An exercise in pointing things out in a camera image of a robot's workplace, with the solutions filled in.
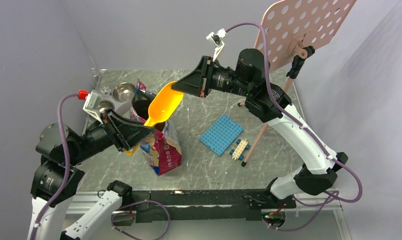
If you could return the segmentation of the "yellow plastic scoop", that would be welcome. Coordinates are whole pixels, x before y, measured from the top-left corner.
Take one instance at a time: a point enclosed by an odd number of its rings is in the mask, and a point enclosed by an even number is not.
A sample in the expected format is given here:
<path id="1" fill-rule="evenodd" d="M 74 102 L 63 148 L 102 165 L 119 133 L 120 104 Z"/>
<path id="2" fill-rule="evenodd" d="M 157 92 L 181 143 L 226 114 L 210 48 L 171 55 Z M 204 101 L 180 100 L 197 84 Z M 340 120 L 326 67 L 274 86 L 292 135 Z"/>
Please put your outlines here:
<path id="1" fill-rule="evenodd" d="M 156 130 L 154 128 L 155 125 L 166 122 L 177 109 L 184 97 L 184 93 L 181 91 L 173 90 L 172 85 L 174 83 L 176 83 L 176 81 L 167 83 L 153 98 L 151 104 L 148 107 L 148 119 L 145 121 L 144 126 L 152 127 L 154 130 Z M 134 97 L 137 93 L 146 93 L 145 90 L 146 86 L 138 79 L 136 83 Z M 138 120 L 138 117 L 136 117 L 136 112 L 133 110 L 133 104 L 131 106 L 129 116 L 134 117 L 134 120 Z M 130 150 L 126 150 L 125 153 L 129 156 L 132 156 L 139 146 L 140 144 Z"/>

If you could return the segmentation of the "pet food bag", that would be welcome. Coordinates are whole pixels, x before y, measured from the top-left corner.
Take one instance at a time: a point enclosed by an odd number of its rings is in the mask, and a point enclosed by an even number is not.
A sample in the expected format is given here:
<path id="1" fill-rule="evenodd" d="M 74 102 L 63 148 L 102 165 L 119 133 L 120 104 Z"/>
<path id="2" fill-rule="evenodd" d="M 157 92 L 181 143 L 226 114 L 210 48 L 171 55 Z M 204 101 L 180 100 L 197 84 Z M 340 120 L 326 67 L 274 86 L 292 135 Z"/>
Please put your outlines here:
<path id="1" fill-rule="evenodd" d="M 146 122 L 148 107 L 155 97 L 156 94 L 148 91 L 145 84 L 138 80 L 131 101 L 130 119 Z M 170 119 L 156 124 L 155 128 L 155 133 L 141 142 L 139 149 L 156 175 L 160 176 L 181 166 L 182 151 L 176 128 Z"/>

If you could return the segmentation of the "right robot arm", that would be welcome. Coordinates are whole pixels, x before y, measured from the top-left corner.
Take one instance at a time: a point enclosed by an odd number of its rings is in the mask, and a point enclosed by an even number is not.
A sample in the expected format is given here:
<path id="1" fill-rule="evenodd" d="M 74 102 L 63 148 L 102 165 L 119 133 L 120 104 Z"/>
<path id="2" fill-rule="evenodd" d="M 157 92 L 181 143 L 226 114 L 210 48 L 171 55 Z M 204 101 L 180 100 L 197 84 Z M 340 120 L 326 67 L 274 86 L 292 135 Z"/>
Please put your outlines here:
<path id="1" fill-rule="evenodd" d="M 341 169 L 334 161 L 342 157 L 340 161 L 346 163 L 348 157 L 329 147 L 320 148 L 290 97 L 278 85 L 267 82 L 267 75 L 262 52 L 247 48 L 239 53 L 235 69 L 203 56 L 197 68 L 172 84 L 172 89 L 200 98 L 212 90 L 244 96 L 248 111 L 277 131 L 299 154 L 303 165 L 267 186 L 265 203 L 276 208 L 293 194 L 316 196 L 331 188 Z"/>

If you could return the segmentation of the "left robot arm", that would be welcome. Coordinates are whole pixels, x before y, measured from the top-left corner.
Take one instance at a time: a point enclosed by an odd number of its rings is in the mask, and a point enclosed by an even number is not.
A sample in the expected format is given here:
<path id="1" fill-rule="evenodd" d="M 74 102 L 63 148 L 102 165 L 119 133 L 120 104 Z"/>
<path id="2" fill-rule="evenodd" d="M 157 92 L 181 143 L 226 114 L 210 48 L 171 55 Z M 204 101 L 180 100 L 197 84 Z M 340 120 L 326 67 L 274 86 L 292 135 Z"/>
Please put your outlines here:
<path id="1" fill-rule="evenodd" d="M 47 126 L 35 148 L 41 155 L 41 164 L 35 171 L 30 190 L 32 218 L 28 239 L 87 240 L 115 210 L 128 209 L 133 202 L 132 187 L 115 180 L 92 209 L 69 227 L 62 227 L 84 176 L 84 171 L 77 166 L 110 146 L 120 152 L 128 151 L 154 133 L 155 128 L 124 118 L 110 109 L 82 135 L 64 124 Z"/>

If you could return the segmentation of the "grey double pet bowl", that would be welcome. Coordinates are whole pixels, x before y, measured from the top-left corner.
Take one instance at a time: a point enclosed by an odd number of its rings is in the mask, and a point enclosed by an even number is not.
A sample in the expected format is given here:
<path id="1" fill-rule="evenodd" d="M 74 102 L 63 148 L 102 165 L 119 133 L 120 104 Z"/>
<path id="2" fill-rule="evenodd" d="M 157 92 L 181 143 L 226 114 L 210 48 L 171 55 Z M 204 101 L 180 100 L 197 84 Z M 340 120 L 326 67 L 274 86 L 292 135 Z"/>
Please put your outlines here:
<path id="1" fill-rule="evenodd" d="M 98 104 L 98 110 L 101 112 L 105 109 L 112 109 L 122 116 L 130 111 L 136 86 L 130 82 L 122 82 L 113 88 L 103 86 L 99 91 L 102 98 Z"/>

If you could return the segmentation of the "blue building block plate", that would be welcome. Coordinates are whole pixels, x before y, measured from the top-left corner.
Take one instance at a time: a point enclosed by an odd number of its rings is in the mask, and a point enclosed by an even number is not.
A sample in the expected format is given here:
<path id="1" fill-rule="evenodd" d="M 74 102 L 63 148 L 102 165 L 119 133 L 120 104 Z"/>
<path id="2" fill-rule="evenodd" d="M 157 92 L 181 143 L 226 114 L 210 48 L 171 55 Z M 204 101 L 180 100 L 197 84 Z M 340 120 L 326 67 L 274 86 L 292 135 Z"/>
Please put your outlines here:
<path id="1" fill-rule="evenodd" d="M 199 140 L 220 157 L 243 130 L 241 125 L 232 121 L 227 115 L 222 115 Z"/>

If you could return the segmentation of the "clear glass cup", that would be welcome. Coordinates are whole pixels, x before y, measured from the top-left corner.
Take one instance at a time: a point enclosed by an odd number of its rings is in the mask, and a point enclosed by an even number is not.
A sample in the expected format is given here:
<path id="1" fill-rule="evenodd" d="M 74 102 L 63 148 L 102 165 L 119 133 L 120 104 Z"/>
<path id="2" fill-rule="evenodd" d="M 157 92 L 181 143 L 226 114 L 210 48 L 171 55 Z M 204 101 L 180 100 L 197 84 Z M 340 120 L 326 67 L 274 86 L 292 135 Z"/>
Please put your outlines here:
<path id="1" fill-rule="evenodd" d="M 89 74 L 90 74 L 90 76 L 91 76 L 92 78 L 97 78 L 97 77 L 99 77 L 100 75 L 102 75 L 102 70 L 97 69 L 97 68 L 91 68 L 91 69 L 89 70 Z"/>

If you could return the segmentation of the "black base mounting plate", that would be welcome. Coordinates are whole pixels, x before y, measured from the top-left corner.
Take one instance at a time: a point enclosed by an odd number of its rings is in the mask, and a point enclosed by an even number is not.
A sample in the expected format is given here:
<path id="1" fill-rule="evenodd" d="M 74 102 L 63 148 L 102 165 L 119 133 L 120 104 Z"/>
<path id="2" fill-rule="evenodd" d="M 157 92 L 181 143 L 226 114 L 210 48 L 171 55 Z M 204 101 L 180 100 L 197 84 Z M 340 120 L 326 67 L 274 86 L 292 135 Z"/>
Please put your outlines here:
<path id="1" fill-rule="evenodd" d="M 137 223 L 153 221 L 261 220 L 261 214 L 279 208 L 268 203 L 263 189 L 133 191 Z"/>

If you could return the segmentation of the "beige blue toy block car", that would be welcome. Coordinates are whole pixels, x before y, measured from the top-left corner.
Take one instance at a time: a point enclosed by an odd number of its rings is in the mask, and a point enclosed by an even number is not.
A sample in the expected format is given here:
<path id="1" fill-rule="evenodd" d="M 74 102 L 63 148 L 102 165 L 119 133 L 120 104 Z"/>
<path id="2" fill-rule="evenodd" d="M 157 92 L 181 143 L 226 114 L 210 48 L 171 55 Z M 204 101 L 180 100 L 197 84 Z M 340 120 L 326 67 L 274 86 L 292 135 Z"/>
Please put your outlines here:
<path id="1" fill-rule="evenodd" d="M 230 155 L 232 160 L 242 161 L 244 159 L 243 152 L 249 150 L 251 146 L 246 139 L 238 139 L 236 144 L 236 148 L 230 151 Z"/>

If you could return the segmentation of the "pink perforated music stand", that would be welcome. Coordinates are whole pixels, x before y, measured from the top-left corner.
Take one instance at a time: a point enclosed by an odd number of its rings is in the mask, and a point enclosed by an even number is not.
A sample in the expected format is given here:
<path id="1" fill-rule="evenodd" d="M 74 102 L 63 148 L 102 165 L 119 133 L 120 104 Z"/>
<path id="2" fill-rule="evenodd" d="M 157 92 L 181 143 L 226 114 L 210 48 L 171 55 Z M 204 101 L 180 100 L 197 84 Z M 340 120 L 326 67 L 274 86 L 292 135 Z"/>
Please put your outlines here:
<path id="1" fill-rule="evenodd" d="M 281 0 L 272 4 L 262 21 L 255 23 L 259 33 L 251 48 L 264 56 L 266 81 L 271 83 L 270 72 L 287 64 L 295 68 L 289 76 L 296 75 L 317 49 L 332 40 L 354 4 L 353 0 Z M 320 148 L 328 147 L 307 126 Z"/>

